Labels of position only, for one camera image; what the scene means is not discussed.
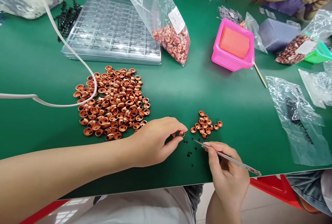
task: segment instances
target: white wire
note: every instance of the white wire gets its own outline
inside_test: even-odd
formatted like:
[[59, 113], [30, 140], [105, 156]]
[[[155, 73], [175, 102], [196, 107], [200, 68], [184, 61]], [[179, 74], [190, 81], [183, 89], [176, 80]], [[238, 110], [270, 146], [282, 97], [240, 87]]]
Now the white wire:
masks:
[[96, 78], [95, 78], [92, 70], [90, 69], [90, 67], [81, 59], [81, 57], [79, 57], [79, 55], [68, 45], [68, 43], [62, 37], [61, 33], [59, 32], [58, 28], [56, 27], [56, 24], [55, 24], [55, 22], [53, 20], [53, 16], [52, 16], [51, 11], [50, 11], [50, 9], [49, 9], [49, 7], [47, 5], [46, 0], [42, 0], [42, 1], [43, 1], [43, 4], [44, 4], [44, 7], [46, 9], [47, 15], [49, 17], [49, 20], [51, 21], [52, 26], [53, 26], [54, 30], [56, 31], [56, 33], [58, 34], [59, 38], [66, 45], [66, 47], [68, 47], [68, 49], [83, 63], [83, 65], [91, 73], [91, 75], [93, 77], [93, 82], [94, 82], [94, 91], [93, 91], [93, 94], [87, 100], [85, 100], [85, 101], [83, 101], [81, 103], [73, 104], [73, 105], [55, 105], [55, 104], [50, 104], [50, 103], [47, 103], [47, 102], [41, 100], [40, 98], [38, 98], [38, 95], [36, 95], [36, 94], [5, 94], [5, 93], [0, 93], [0, 98], [1, 99], [26, 99], [26, 98], [32, 98], [33, 100], [37, 101], [38, 103], [40, 103], [42, 105], [51, 106], [51, 107], [72, 107], [72, 106], [79, 106], [79, 105], [85, 104], [90, 99], [92, 99], [96, 95], [96, 93], [97, 93], [97, 81], [96, 81]]

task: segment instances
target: pile of copper beads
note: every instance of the pile of copper beads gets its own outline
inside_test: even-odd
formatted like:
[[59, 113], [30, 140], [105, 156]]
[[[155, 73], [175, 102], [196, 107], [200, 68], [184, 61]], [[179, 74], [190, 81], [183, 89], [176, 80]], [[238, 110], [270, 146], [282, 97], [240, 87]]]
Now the pile of copper beads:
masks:
[[[95, 99], [90, 99], [79, 106], [80, 124], [87, 126], [83, 133], [87, 136], [106, 135], [106, 140], [120, 139], [128, 128], [135, 132], [147, 122], [144, 116], [150, 114], [149, 99], [140, 91], [143, 82], [136, 70], [123, 68], [114, 71], [112, 66], [106, 66], [106, 73], [95, 73], [98, 93]], [[74, 97], [81, 103], [93, 94], [94, 82], [92, 76], [87, 78], [87, 87], [76, 86]]]
[[166, 49], [166, 51], [181, 65], [187, 60], [188, 50], [190, 46], [190, 38], [188, 29], [185, 26], [180, 33], [176, 33], [173, 26], [167, 25], [157, 31], [152, 31], [155, 41]]
[[199, 115], [200, 115], [199, 123], [196, 123], [195, 127], [192, 127], [190, 129], [192, 133], [199, 131], [203, 138], [208, 138], [212, 130], [214, 129], [218, 130], [219, 127], [222, 126], [221, 121], [218, 121], [216, 124], [212, 125], [211, 119], [209, 119], [209, 116], [205, 115], [203, 111], [200, 111]]

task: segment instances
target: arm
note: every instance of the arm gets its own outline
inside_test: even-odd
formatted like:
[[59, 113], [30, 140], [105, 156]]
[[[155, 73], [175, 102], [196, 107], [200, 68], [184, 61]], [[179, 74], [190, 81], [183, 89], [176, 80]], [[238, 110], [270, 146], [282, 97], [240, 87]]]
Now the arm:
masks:
[[164, 161], [183, 139], [166, 138], [187, 128], [175, 118], [148, 122], [129, 138], [58, 148], [0, 161], [0, 219], [19, 223], [70, 191], [102, 176]]
[[206, 213], [207, 224], [241, 224], [241, 205], [249, 187], [249, 173], [226, 159], [219, 164], [219, 157], [215, 152], [224, 154], [241, 161], [236, 150], [227, 144], [219, 142], [204, 143], [210, 148], [209, 166], [213, 177], [215, 191], [211, 197]]

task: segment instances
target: pink basket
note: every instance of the pink basket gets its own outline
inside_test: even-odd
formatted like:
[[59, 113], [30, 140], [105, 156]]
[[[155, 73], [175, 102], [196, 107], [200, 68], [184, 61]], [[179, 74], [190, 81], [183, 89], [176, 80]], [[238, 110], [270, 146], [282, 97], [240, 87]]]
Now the pink basket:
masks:
[[[230, 54], [230, 53], [222, 50], [219, 47], [219, 42], [220, 42], [222, 30], [224, 27], [229, 27], [230, 29], [249, 38], [249, 50], [248, 50], [248, 53], [244, 60], [234, 56], [233, 54]], [[236, 23], [234, 23], [228, 19], [223, 19], [219, 26], [218, 34], [217, 34], [217, 37], [214, 42], [213, 54], [212, 54], [211, 60], [214, 63], [216, 63], [220, 66], [223, 66], [224, 68], [227, 68], [228, 70], [231, 70], [233, 72], [240, 70], [242, 68], [248, 69], [248, 68], [252, 67], [255, 62], [255, 50], [254, 50], [255, 43], [254, 43], [254, 41], [255, 41], [255, 38], [254, 38], [252, 32], [237, 25]]]

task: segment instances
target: label on bag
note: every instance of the label on bag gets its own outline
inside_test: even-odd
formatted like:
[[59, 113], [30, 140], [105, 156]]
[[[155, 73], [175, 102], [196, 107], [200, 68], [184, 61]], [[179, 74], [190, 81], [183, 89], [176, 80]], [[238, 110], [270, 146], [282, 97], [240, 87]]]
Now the label on bag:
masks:
[[295, 53], [307, 55], [308, 53], [311, 53], [315, 49], [316, 44], [317, 43], [313, 41], [305, 41], [303, 42], [302, 45], [298, 47]]
[[180, 11], [178, 10], [177, 7], [175, 7], [169, 14], [168, 17], [170, 21], [172, 22], [172, 25], [175, 29], [175, 32], [178, 34], [182, 31], [184, 26], [186, 25], [184, 23], [184, 20], [180, 14]]

